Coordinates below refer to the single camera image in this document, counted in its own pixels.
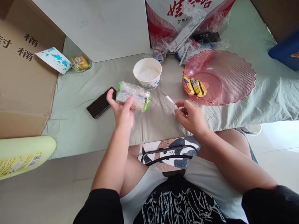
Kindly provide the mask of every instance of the snack wrapper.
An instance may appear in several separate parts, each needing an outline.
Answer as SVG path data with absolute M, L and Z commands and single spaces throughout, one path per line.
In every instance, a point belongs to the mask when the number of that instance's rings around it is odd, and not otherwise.
M 197 97 L 204 97 L 206 95 L 206 88 L 201 81 L 192 78 L 191 83 Z
M 72 57 L 72 61 L 74 69 L 77 72 L 84 72 L 93 66 L 90 59 L 85 54 L 78 54 Z
M 187 76 L 184 76 L 184 81 L 185 81 L 187 87 L 188 87 L 188 88 L 190 89 L 190 91 L 191 91 L 190 95 L 194 95 L 195 92 L 194 92 L 194 89 L 193 89 L 193 87 L 192 87 L 192 85 L 191 85 L 190 79 L 189 79 Z
M 141 86 L 121 81 L 118 84 L 116 101 L 125 103 L 129 97 L 133 98 L 132 109 L 146 111 L 150 102 L 150 92 Z

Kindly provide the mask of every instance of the brown cardboard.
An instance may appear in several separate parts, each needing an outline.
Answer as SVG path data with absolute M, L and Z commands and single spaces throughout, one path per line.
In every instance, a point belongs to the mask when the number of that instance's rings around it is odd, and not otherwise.
M 58 72 L 35 52 L 62 51 L 64 36 L 31 1 L 5 5 L 0 11 L 0 139 L 39 136 L 52 111 Z
M 251 0 L 279 43 L 299 28 L 299 0 Z

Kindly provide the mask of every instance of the bowl rim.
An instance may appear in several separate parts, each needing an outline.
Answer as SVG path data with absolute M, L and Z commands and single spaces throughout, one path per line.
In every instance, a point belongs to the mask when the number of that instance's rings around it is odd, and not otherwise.
M 208 50 L 208 51 L 214 51 L 214 52 L 216 52 L 216 51 L 217 51 L 217 52 L 228 52 L 228 53 L 230 53 L 230 54 L 235 54 L 235 55 L 238 56 L 240 59 L 242 59 L 242 60 L 245 62 L 245 64 L 249 65 L 250 68 L 251 68 L 251 69 L 253 70 L 253 72 L 254 72 L 254 76 L 253 76 L 253 78 L 254 78 L 254 81 L 253 81 L 253 87 L 252 87 L 251 91 L 250 91 L 244 98 L 242 98 L 242 99 L 240 99 L 240 100 L 238 100 L 238 101 L 232 102 L 232 103 L 228 103 L 228 104 L 218 104 L 218 103 L 213 103 L 213 102 L 206 101 L 206 100 L 204 100 L 204 99 L 200 99 L 200 98 L 199 98 L 199 100 L 205 101 L 205 102 L 208 103 L 208 104 L 214 104 L 213 106 L 216 106 L 216 105 L 224 106 L 224 105 L 229 105 L 229 104 L 237 103 L 237 102 L 239 102 L 239 101 L 241 101 L 241 100 L 244 100 L 246 97 L 248 97 L 248 96 L 250 95 L 250 93 L 253 91 L 253 89 L 255 88 L 255 82 L 256 82 L 256 77 L 255 77 L 255 76 L 256 76 L 256 72 L 255 72 L 255 70 L 252 68 L 251 63 L 247 62 L 244 58 L 240 57 L 238 54 L 236 54 L 236 53 L 232 53 L 232 52 L 230 52 L 230 51 L 215 50 L 215 49 L 211 49 L 211 50 Z M 184 70 L 183 70 L 183 79 L 184 79 L 185 68 L 186 68 L 187 64 L 191 61 L 191 59 L 186 63 L 186 65 L 185 65 L 185 67 L 184 67 Z

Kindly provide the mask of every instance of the black shirt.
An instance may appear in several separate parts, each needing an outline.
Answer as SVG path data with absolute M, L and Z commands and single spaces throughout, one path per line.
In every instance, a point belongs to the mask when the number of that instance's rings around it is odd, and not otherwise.
M 243 195 L 242 207 L 250 224 L 299 223 L 299 195 L 285 186 L 255 188 Z M 79 223 L 123 223 L 119 195 L 110 189 L 96 189 L 74 220 Z M 181 174 L 169 177 L 147 198 L 135 223 L 244 223 L 226 218 L 208 193 L 185 180 Z

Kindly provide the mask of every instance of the red and white bag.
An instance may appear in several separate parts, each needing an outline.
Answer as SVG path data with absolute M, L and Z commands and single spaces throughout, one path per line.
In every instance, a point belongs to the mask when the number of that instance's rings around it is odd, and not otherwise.
M 155 47 L 162 38 L 174 38 L 178 29 L 190 19 L 184 14 L 184 1 L 187 0 L 146 0 L 152 47 Z M 207 13 L 199 27 L 201 30 L 207 30 L 219 14 L 223 19 L 226 17 L 235 0 L 188 0 L 188 2 L 195 9 L 200 8 Z

